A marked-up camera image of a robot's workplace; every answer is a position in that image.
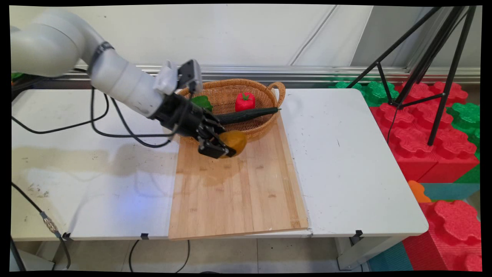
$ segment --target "toy bell pepper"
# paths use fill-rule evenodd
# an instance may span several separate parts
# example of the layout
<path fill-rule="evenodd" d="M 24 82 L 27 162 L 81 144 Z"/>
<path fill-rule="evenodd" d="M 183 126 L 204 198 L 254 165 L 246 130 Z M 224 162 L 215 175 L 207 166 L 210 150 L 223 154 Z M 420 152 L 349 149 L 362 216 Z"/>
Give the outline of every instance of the toy bell pepper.
<path fill-rule="evenodd" d="M 236 98 L 236 112 L 255 107 L 254 95 L 249 92 L 239 93 Z"/>

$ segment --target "black cable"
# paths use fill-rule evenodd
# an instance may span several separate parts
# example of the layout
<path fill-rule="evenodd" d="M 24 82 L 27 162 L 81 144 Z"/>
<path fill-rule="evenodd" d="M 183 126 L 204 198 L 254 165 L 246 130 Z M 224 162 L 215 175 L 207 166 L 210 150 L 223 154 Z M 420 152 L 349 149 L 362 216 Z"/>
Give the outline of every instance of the black cable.
<path fill-rule="evenodd" d="M 95 88 L 92 87 L 92 90 L 91 90 L 91 119 L 94 118 L 94 90 Z M 185 104 L 185 107 L 183 108 L 183 112 L 181 114 L 181 117 L 178 121 L 178 125 L 174 128 L 174 131 L 168 133 L 168 134 L 142 134 L 142 135 L 114 135 L 114 134 L 107 134 L 107 133 L 104 133 L 104 132 L 101 132 L 99 131 L 96 127 L 95 127 L 95 124 L 94 122 L 91 122 L 91 125 L 92 125 L 92 129 L 102 135 L 102 136 L 105 136 L 105 137 L 110 137 L 110 138 L 161 138 L 161 137 L 172 137 L 176 134 L 177 130 L 181 127 L 181 124 L 183 123 L 184 121 L 184 118 L 185 118 L 185 113 L 186 111 L 188 110 L 189 108 L 189 105 L 190 105 L 191 101 L 186 101 L 186 104 Z"/>
<path fill-rule="evenodd" d="M 390 144 L 390 132 L 391 132 L 391 128 L 393 127 L 393 124 L 395 123 L 395 119 L 397 117 L 397 112 L 398 112 L 398 109 L 400 108 L 400 104 L 398 104 L 397 106 L 397 109 L 395 110 L 395 115 L 393 116 L 393 121 L 391 122 L 391 126 L 390 126 L 390 129 L 388 130 L 388 137 L 386 138 L 386 143 L 387 144 Z"/>
<path fill-rule="evenodd" d="M 133 250 L 135 249 L 135 246 L 137 245 L 137 243 L 138 243 L 139 241 L 140 241 L 140 240 L 137 240 L 137 241 L 135 242 L 135 244 L 133 245 L 133 247 L 132 247 L 132 248 L 131 248 L 131 250 L 130 250 L 130 255 L 128 256 L 128 265 L 130 266 L 130 271 L 131 271 L 131 272 L 134 272 L 134 271 L 133 271 L 133 267 L 131 266 L 131 255 L 133 254 Z M 188 254 L 186 255 L 186 261 L 184 261 L 183 266 L 182 266 L 180 269 L 178 269 L 178 271 L 176 271 L 176 272 L 174 272 L 174 273 L 179 273 L 179 272 L 180 272 L 180 271 L 181 271 L 181 270 L 182 270 L 182 269 L 186 266 L 186 264 L 188 263 L 188 259 L 189 259 L 189 252 L 190 252 L 190 244 L 189 244 L 189 240 L 188 240 Z"/>
<path fill-rule="evenodd" d="M 137 246 L 137 243 L 139 242 L 140 240 L 137 240 L 135 242 L 135 244 L 133 245 L 133 247 L 131 248 L 130 250 L 130 256 L 128 257 L 128 265 L 130 266 L 130 271 L 133 272 L 133 267 L 131 267 L 131 255 L 133 254 L 133 250 L 135 249 L 135 246 Z"/>
<path fill-rule="evenodd" d="M 27 196 L 16 184 L 14 184 L 14 182 L 11 182 L 12 183 L 12 186 L 20 193 L 22 194 L 22 196 L 24 196 L 24 198 L 26 198 L 27 201 L 29 201 L 29 203 L 31 203 L 31 205 L 36 208 L 36 210 L 39 212 L 39 213 L 42 213 L 43 211 L 38 207 L 38 205 L 36 205 L 36 203 L 34 203 L 30 198 L 29 196 Z"/>
<path fill-rule="evenodd" d="M 113 102 L 113 105 L 115 106 L 115 109 L 116 109 L 116 112 L 118 113 L 118 115 L 120 116 L 120 119 L 125 127 L 125 129 L 128 131 L 128 133 L 130 135 L 135 135 L 131 130 L 130 130 L 130 127 L 127 125 L 125 119 L 123 118 L 123 115 L 120 111 L 120 108 L 118 107 L 118 104 L 116 104 L 116 101 L 114 98 L 111 97 L 111 101 Z M 144 141 L 142 141 L 141 139 L 139 139 L 138 137 L 134 137 L 134 139 L 136 141 L 138 141 L 141 145 L 143 146 L 147 146 L 147 147 L 150 147 L 150 148 L 159 148 L 159 147 L 163 147 L 163 146 L 166 146 L 167 144 L 169 144 L 171 142 L 170 139 L 168 139 L 165 143 L 162 143 L 162 144 L 158 144 L 158 145 L 155 145 L 155 144 L 148 144 Z"/>
<path fill-rule="evenodd" d="M 78 72 L 84 72 L 84 73 L 87 73 L 85 69 L 78 69 L 78 68 L 74 68 L 73 71 L 78 71 Z M 38 81 L 42 81 L 44 79 L 46 79 L 45 77 L 40 77 L 41 80 L 38 80 Z M 14 90 L 19 90 L 19 88 L 17 87 L 12 87 L 12 89 Z M 183 120 L 185 118 L 185 113 L 186 111 L 188 110 L 189 108 L 189 101 L 186 103 L 185 107 L 183 108 L 183 113 L 181 114 L 181 117 L 178 121 L 178 125 L 176 126 L 176 128 L 174 129 L 174 131 L 172 131 L 171 133 L 169 134 L 155 134 L 155 135 L 149 135 L 149 134 L 144 134 L 144 135 L 136 135 L 134 134 L 130 127 L 128 126 L 128 124 L 126 123 L 125 119 L 123 118 L 123 115 L 120 111 L 120 108 L 118 107 L 118 104 L 116 104 L 116 101 L 111 98 L 111 101 L 113 102 L 113 105 L 115 106 L 115 109 L 116 109 L 116 112 L 118 113 L 118 116 L 120 117 L 125 129 L 128 131 L 129 135 L 113 135 L 113 134 L 107 134 L 107 133 L 104 133 L 104 132 L 101 132 L 99 131 L 96 127 L 95 127 L 95 124 L 94 122 L 99 120 L 99 119 L 102 119 L 103 117 L 105 117 L 109 111 L 109 101 L 108 101 L 108 97 L 106 94 L 104 94 L 104 99 L 106 101 L 106 110 L 104 112 L 104 114 L 98 118 L 94 118 L 94 92 L 95 92 L 95 88 L 92 87 L 91 89 L 91 119 L 89 121 L 85 121 L 85 122 L 82 122 L 82 123 L 78 123 L 78 124 L 74 124 L 74 125 L 70 125 L 70 126 L 66 126 L 66 127 L 62 127 L 62 128 L 57 128 L 57 129 L 53 129 L 53 130 L 48 130 L 48 131 L 36 131 L 36 130 L 33 130 L 29 127 L 27 127 L 26 125 L 24 125 L 22 122 L 20 122 L 19 120 L 17 120 L 14 116 L 11 117 L 11 119 L 19 124 L 22 128 L 24 128 L 25 130 L 31 132 L 31 133 L 34 133 L 34 134 L 48 134 L 48 133 L 54 133 L 54 132 L 58 132 L 58 131 L 63 131 L 63 130 L 67 130 L 67 129 L 70 129 L 70 128 L 74 128 L 74 127 L 78 127 L 78 126 L 82 126 L 82 125 L 85 125 L 85 124 L 88 124 L 88 123 L 91 123 L 92 125 L 92 129 L 98 133 L 99 135 L 102 135 L 102 136 L 105 136 L 105 137 L 112 137 L 112 138 L 134 138 L 135 140 L 137 140 L 140 144 L 142 144 L 143 146 L 146 146 L 146 147 L 151 147 L 151 148 L 159 148 L 159 147 L 163 147 L 163 146 L 166 146 L 167 144 L 169 144 L 171 142 L 170 139 L 168 139 L 166 142 L 162 143 L 162 144 L 158 144 L 158 145 L 154 145 L 154 144 L 149 144 L 149 143 L 146 143 L 144 141 L 142 141 L 141 139 L 139 138 L 148 138 L 148 137 L 172 137 L 176 134 L 177 130 L 179 129 L 179 127 L 182 125 L 183 123 Z"/>
<path fill-rule="evenodd" d="M 24 196 L 24 198 L 26 198 L 27 201 L 29 201 L 29 203 L 40 213 L 42 214 L 41 216 L 43 216 L 44 212 L 39 208 L 38 205 L 36 205 L 36 203 L 34 203 L 31 198 L 29 198 L 29 196 L 27 196 L 16 184 L 14 184 L 14 182 L 11 181 L 11 184 L 12 186 L 22 195 Z M 58 239 L 60 240 L 60 242 L 62 243 L 61 245 L 63 246 L 63 250 L 65 251 L 65 255 L 66 255 L 66 259 L 67 259 L 67 265 L 66 267 L 64 268 L 64 270 L 68 270 L 68 268 L 70 267 L 70 264 L 71 264 L 71 259 L 70 259 L 70 253 L 68 252 L 68 249 L 66 248 L 66 244 L 65 244 L 65 241 L 62 239 L 60 233 L 58 230 L 56 230 L 56 233 L 55 233 L 55 236 L 58 237 Z M 13 240 L 12 240 L 12 236 L 10 236 L 10 247 L 12 248 L 12 243 L 13 243 Z"/>
<path fill-rule="evenodd" d="M 185 265 L 186 265 L 186 263 L 188 262 L 188 259 L 189 259 L 189 250 L 190 250 L 190 246 L 189 246 L 189 240 L 188 240 L 188 255 L 186 256 L 186 261 L 184 261 L 183 266 L 180 269 L 178 269 L 178 271 L 176 271 L 174 273 L 179 273 L 181 271 L 181 269 L 183 269 L 185 267 Z"/>
<path fill-rule="evenodd" d="M 350 242 L 350 246 L 354 246 L 354 242 L 352 241 L 352 238 L 348 238 L 348 241 Z"/>
<path fill-rule="evenodd" d="M 102 116 L 100 116 L 98 118 L 95 118 L 94 120 L 88 120 L 88 121 L 85 121 L 85 122 L 82 122 L 82 123 L 78 123 L 78 124 L 74 124 L 74 125 L 70 125 L 70 126 L 66 126 L 66 127 L 62 127 L 62 128 L 47 130 L 47 131 L 36 131 L 36 130 L 33 130 L 33 129 L 27 127 L 26 125 L 24 125 L 19 120 L 17 120 L 14 116 L 12 116 L 12 120 L 15 123 L 19 124 L 22 128 L 26 129 L 27 131 L 29 131 L 31 133 L 42 135 L 42 134 L 49 134 L 49 133 L 54 133 L 54 132 L 58 132 L 58 131 L 63 131 L 63 130 L 75 128 L 75 127 L 78 127 L 78 126 L 82 126 L 82 125 L 91 123 L 92 121 L 97 121 L 97 120 L 102 119 L 103 117 L 105 117 L 108 114 L 108 111 L 109 111 L 109 101 L 108 101 L 108 98 L 106 98 L 106 110 L 104 111 L 104 114 Z"/>
<path fill-rule="evenodd" d="M 72 264 L 72 261 L 70 259 L 70 253 L 68 253 L 68 248 L 66 248 L 66 244 L 65 244 L 65 241 L 61 238 L 61 237 L 58 237 L 58 239 L 60 240 L 60 242 L 62 243 L 62 247 L 63 247 L 63 250 L 65 252 L 65 256 L 66 256 L 66 267 L 63 269 L 63 270 L 68 270 L 68 268 L 70 267 L 70 265 Z"/>
<path fill-rule="evenodd" d="M 19 251 L 17 250 L 17 247 L 15 246 L 14 240 L 12 236 L 10 236 L 10 250 L 12 251 L 12 254 L 14 255 L 15 262 L 17 263 L 17 266 L 19 267 L 20 271 L 26 271 L 26 267 L 24 266 L 24 262 L 22 261 L 21 255 L 19 255 Z"/>

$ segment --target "black tripod leg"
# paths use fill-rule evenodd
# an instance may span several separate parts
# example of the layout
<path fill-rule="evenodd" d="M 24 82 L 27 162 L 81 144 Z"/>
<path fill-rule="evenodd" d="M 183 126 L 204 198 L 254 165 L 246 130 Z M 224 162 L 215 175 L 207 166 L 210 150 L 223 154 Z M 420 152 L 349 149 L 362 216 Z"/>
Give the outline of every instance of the black tripod leg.
<path fill-rule="evenodd" d="M 453 7 L 448 17 L 444 21 L 443 25 L 441 26 L 436 36 L 432 40 L 431 44 L 427 48 L 426 52 L 424 53 L 422 59 L 419 61 L 415 70 L 408 78 L 405 86 L 400 92 L 400 95 L 398 95 L 397 99 L 395 100 L 395 103 L 397 104 L 403 103 L 408 93 L 410 92 L 410 89 L 412 88 L 413 84 L 417 80 L 417 77 L 425 70 L 425 66 L 427 65 L 428 61 L 431 59 L 432 55 L 434 54 L 434 51 L 437 49 L 439 43 L 445 37 L 448 31 L 452 28 L 453 24 L 457 21 L 463 9 L 464 9 L 463 6 Z"/>
<path fill-rule="evenodd" d="M 384 51 L 384 53 L 381 54 L 381 56 L 379 56 L 379 58 L 377 58 L 368 68 L 366 68 L 366 70 L 364 70 L 359 76 L 357 76 L 357 78 L 355 78 L 355 80 L 352 81 L 347 86 L 347 88 L 349 89 L 349 88 L 353 87 L 355 84 L 357 84 L 358 81 L 360 81 L 364 76 L 366 76 L 367 73 L 369 73 L 369 71 L 371 71 L 376 66 L 376 63 L 378 63 L 378 62 L 380 63 L 381 61 L 383 61 L 384 58 L 386 58 L 386 56 L 388 56 L 395 48 L 398 47 L 398 45 L 400 45 L 403 41 L 405 41 L 405 39 L 407 37 L 409 37 L 411 34 L 413 34 L 413 32 L 415 32 L 415 30 L 417 30 L 422 24 L 424 24 L 440 8 L 441 7 L 434 7 L 427 14 L 425 14 L 424 17 L 422 17 L 419 21 L 417 21 L 417 23 L 415 23 L 414 26 L 412 26 L 408 31 L 406 31 L 405 34 L 403 34 L 397 41 L 395 41 L 395 43 L 393 43 L 393 45 L 391 45 L 390 48 L 388 48 L 386 51 Z"/>
<path fill-rule="evenodd" d="M 427 70 L 429 70 L 429 67 L 431 67 L 431 64 L 432 64 L 432 61 L 435 59 L 435 57 L 437 56 L 437 54 L 441 51 L 442 47 L 444 46 L 444 44 L 446 44 L 446 41 L 449 39 L 449 37 L 451 36 L 451 34 L 453 33 L 453 31 L 456 29 L 456 27 L 460 24 L 460 22 L 463 20 L 463 18 L 465 17 L 465 15 L 468 13 L 468 11 L 458 20 L 458 22 L 456 22 L 453 26 L 453 28 L 448 32 L 448 34 L 445 36 L 445 38 L 441 41 L 441 43 L 439 44 L 437 50 L 434 52 L 433 56 L 431 57 L 431 59 L 427 62 L 427 65 L 425 67 L 425 70 L 419 75 L 419 77 L 417 78 L 417 81 L 416 83 L 417 84 L 420 84 L 420 82 L 422 81 L 422 79 L 424 78 Z"/>
<path fill-rule="evenodd" d="M 388 88 L 388 84 L 386 83 L 386 78 L 384 77 L 383 68 L 381 67 L 381 63 L 377 62 L 377 70 L 379 70 L 379 76 L 381 77 L 381 82 L 384 86 L 384 91 L 386 91 L 386 97 L 388 97 L 388 104 L 393 103 L 393 99 L 391 98 L 390 89 Z"/>
<path fill-rule="evenodd" d="M 451 90 L 451 84 L 455 78 L 456 68 L 458 68 L 458 63 L 460 62 L 460 57 L 463 52 L 464 44 L 466 42 L 466 37 L 470 31 L 471 22 L 473 21 L 473 15 L 475 14 L 475 9 L 477 6 L 470 6 L 468 14 L 466 15 L 465 22 L 463 24 L 463 29 L 461 30 L 460 39 L 458 40 L 458 45 L 456 46 L 455 55 L 453 61 L 451 62 L 451 68 L 449 68 L 448 78 L 446 79 L 446 85 L 444 86 L 443 96 L 441 102 L 439 103 L 439 108 L 437 109 L 437 114 L 435 115 L 434 124 L 430 132 L 428 145 L 434 144 L 435 135 L 437 133 L 437 128 L 439 128 L 439 123 L 441 121 L 442 113 L 444 112 L 444 107 L 446 106 L 446 101 L 448 100 L 449 91 Z"/>

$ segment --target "cable connector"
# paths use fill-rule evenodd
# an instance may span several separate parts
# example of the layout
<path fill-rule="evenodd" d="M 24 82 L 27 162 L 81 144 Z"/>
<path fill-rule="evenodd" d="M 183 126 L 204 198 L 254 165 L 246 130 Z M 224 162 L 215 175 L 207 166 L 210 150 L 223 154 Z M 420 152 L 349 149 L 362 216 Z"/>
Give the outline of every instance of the cable connector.
<path fill-rule="evenodd" d="M 57 226 L 55 225 L 55 223 L 53 222 L 53 220 L 51 220 L 51 218 L 49 218 L 45 212 L 41 212 L 40 213 L 41 217 L 43 218 L 43 222 L 44 224 L 46 224 L 46 227 L 48 227 L 48 229 L 50 230 L 51 233 L 55 234 L 55 236 L 57 238 L 61 238 L 61 234 L 60 232 L 58 231 L 58 228 Z"/>

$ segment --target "white wall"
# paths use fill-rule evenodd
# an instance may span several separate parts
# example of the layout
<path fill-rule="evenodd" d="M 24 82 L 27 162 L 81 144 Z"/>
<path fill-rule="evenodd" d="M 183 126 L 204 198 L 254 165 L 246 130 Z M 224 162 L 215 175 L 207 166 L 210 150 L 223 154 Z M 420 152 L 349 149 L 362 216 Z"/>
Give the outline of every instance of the white wall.
<path fill-rule="evenodd" d="M 482 52 L 482 6 L 477 6 L 473 21 L 471 22 L 470 31 L 466 38 L 466 42 L 463 48 L 463 52 L 460 57 L 459 67 L 473 67 L 479 68 L 481 63 Z M 453 57 L 455 55 L 458 40 L 463 29 L 464 19 L 456 26 L 456 29 L 449 36 L 448 40 L 442 47 L 441 51 L 437 54 L 432 62 L 432 67 L 445 67 L 451 66 Z"/>
<path fill-rule="evenodd" d="M 377 57 L 390 48 L 431 9 L 432 7 L 418 6 L 374 6 L 351 65 L 367 67 L 372 64 Z M 436 16 L 432 16 L 415 30 L 383 59 L 381 65 L 383 67 L 406 68 L 415 50 L 433 25 L 435 18 Z"/>
<path fill-rule="evenodd" d="M 202 65 L 284 66 L 333 5 L 176 4 L 65 7 L 139 65 L 165 59 Z M 45 7 L 10 6 L 25 27 Z M 295 65 L 348 66 L 372 6 L 339 5 Z"/>

